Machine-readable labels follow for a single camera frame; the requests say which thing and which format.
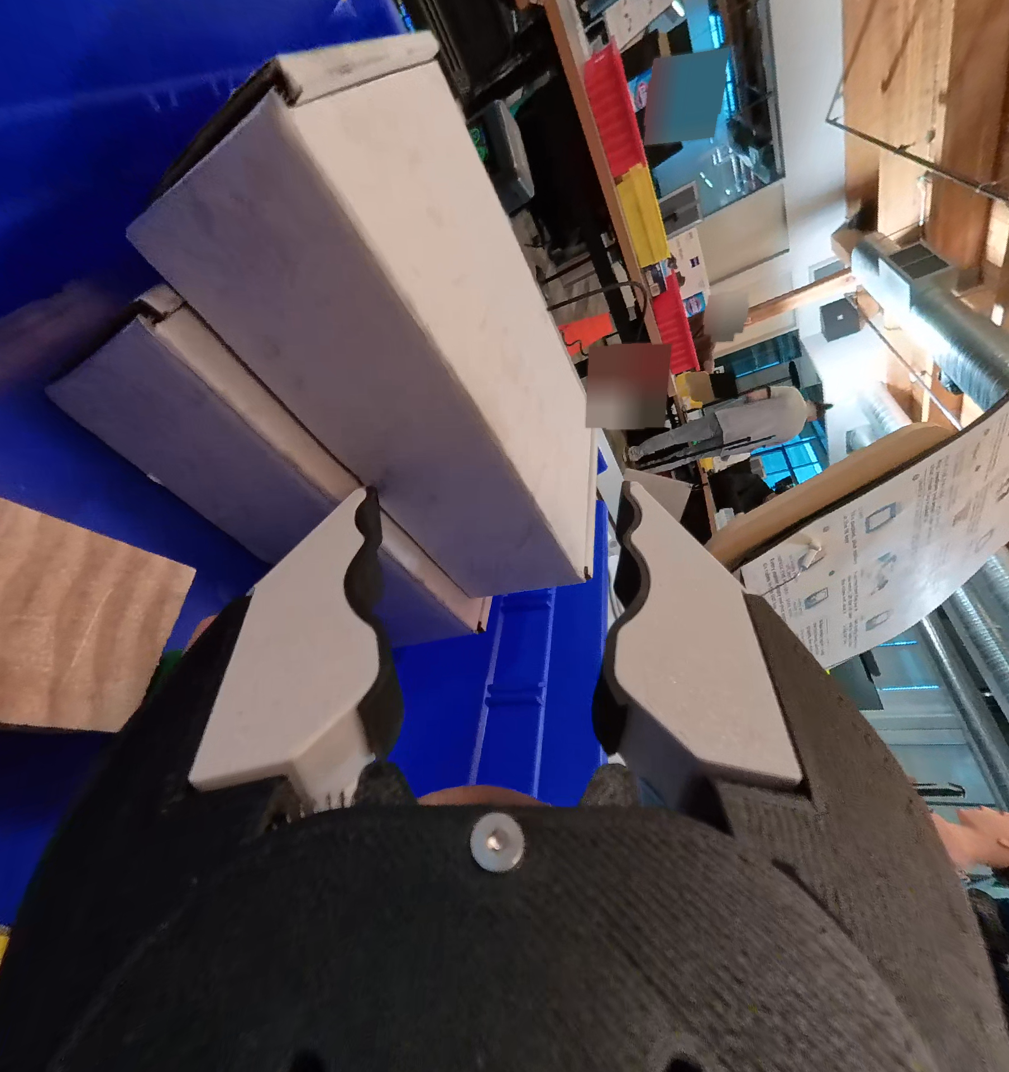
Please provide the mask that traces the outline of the blue plastic bin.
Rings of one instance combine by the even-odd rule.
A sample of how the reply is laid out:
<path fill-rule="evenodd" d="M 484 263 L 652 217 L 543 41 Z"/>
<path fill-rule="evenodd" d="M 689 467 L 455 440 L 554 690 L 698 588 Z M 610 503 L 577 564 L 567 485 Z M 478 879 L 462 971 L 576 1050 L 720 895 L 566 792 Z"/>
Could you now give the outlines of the blue plastic bin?
<path fill-rule="evenodd" d="M 0 497 L 191 567 L 169 650 L 266 566 L 43 385 L 155 284 L 127 225 L 229 92 L 277 54 L 395 32 L 394 2 L 0 2 Z M 592 580 L 501 598 L 483 635 L 397 650 L 409 706 L 394 760 L 419 795 L 473 781 L 578 802 L 604 760 L 597 509 Z"/>

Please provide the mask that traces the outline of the yellow plastic bin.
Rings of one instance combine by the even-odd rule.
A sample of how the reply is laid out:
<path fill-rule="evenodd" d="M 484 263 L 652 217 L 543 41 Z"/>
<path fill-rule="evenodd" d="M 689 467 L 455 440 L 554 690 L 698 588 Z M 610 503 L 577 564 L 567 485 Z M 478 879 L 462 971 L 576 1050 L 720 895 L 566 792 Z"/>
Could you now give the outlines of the yellow plastic bin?
<path fill-rule="evenodd" d="M 671 249 L 649 168 L 634 165 L 617 179 L 615 189 L 639 267 L 667 260 Z"/>

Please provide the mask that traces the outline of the natural wooden cube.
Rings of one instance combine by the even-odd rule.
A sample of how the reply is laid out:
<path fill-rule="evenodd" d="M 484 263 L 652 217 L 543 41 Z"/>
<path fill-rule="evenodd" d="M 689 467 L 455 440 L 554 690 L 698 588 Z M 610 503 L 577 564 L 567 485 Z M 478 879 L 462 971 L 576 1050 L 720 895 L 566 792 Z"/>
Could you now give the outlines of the natural wooden cube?
<path fill-rule="evenodd" d="M 194 576 L 0 497 L 0 727 L 120 731 Z"/>

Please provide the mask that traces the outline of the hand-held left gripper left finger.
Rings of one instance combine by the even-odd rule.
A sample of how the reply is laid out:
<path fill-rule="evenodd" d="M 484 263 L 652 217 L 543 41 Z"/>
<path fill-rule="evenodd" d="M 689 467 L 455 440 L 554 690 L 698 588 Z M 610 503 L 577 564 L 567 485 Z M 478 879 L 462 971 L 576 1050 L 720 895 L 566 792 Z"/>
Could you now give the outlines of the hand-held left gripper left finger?
<path fill-rule="evenodd" d="M 353 802 L 404 719 L 390 641 L 377 492 L 361 488 L 281 559 L 247 606 L 189 781 L 280 776 L 303 802 Z"/>

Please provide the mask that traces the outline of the wooden shelf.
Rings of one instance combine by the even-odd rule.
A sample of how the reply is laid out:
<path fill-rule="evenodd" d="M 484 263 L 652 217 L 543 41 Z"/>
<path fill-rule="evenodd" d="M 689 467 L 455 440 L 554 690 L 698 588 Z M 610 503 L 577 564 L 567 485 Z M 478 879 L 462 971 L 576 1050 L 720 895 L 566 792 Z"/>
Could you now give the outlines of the wooden shelf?
<path fill-rule="evenodd" d="M 662 339 L 650 306 L 643 268 L 636 259 L 634 241 L 618 195 L 615 177 L 610 169 L 587 92 L 584 76 L 588 60 L 587 34 L 572 2 L 543 1 L 541 8 L 551 27 L 554 49 L 570 91 L 587 145 L 587 154 L 599 188 L 596 197 L 582 207 L 584 210 L 582 234 L 587 240 L 590 259 L 600 281 L 619 340 L 659 343 Z M 633 311 L 622 296 L 623 288 L 609 288 L 610 284 L 618 282 L 614 262 L 611 259 L 611 254 L 614 252 L 620 255 L 624 265 L 623 280 L 634 281 Z"/>

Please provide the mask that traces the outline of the red plastic bin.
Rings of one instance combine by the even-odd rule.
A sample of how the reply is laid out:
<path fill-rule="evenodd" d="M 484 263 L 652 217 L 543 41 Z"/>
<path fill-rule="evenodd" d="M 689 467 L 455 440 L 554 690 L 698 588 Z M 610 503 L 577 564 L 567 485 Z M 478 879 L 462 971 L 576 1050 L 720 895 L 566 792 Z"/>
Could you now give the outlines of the red plastic bin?
<path fill-rule="evenodd" d="M 614 41 L 593 54 L 582 70 L 594 122 L 609 172 L 615 180 L 647 165 L 643 136 L 636 119 L 629 83 Z"/>
<path fill-rule="evenodd" d="M 652 297 L 650 304 L 661 342 L 671 348 L 672 375 L 700 372 L 701 363 L 685 312 L 679 276 L 674 270 L 665 276 L 663 291 Z"/>

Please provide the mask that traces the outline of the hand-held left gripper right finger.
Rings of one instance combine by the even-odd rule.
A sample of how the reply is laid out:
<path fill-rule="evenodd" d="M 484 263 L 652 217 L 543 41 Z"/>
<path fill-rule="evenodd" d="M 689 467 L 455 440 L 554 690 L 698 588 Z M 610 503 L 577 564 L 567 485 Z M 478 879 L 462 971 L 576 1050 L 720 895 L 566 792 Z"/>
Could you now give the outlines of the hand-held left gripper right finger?
<path fill-rule="evenodd" d="M 652 789 L 702 776 L 758 788 L 804 781 L 735 577 L 651 491 L 621 488 L 613 592 L 594 732 Z"/>

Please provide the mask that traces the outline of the silver spiral duct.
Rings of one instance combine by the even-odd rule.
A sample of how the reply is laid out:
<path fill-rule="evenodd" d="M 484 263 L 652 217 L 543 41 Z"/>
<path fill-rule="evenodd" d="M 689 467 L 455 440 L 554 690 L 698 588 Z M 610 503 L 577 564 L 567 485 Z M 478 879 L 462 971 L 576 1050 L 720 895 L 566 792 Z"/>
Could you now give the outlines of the silver spiral duct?
<path fill-rule="evenodd" d="M 1009 748 L 1009 550 L 986 559 L 941 609 L 968 662 L 992 693 Z"/>
<path fill-rule="evenodd" d="M 922 242 L 899 247 L 871 233 L 855 245 L 850 268 L 885 316 L 981 410 L 1009 394 L 1009 333 L 958 297 L 958 267 Z"/>

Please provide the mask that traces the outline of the white cardboard mailer box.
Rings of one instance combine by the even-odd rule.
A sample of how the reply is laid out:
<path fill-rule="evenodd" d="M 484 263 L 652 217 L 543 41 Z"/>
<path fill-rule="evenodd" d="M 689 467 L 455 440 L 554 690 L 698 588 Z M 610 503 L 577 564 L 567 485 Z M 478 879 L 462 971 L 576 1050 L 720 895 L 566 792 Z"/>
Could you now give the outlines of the white cardboard mailer box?
<path fill-rule="evenodd" d="M 44 390 L 266 564 L 363 487 L 165 284 Z"/>
<path fill-rule="evenodd" d="M 274 57 L 127 237 L 463 593 L 578 583 L 587 394 L 437 50 Z"/>

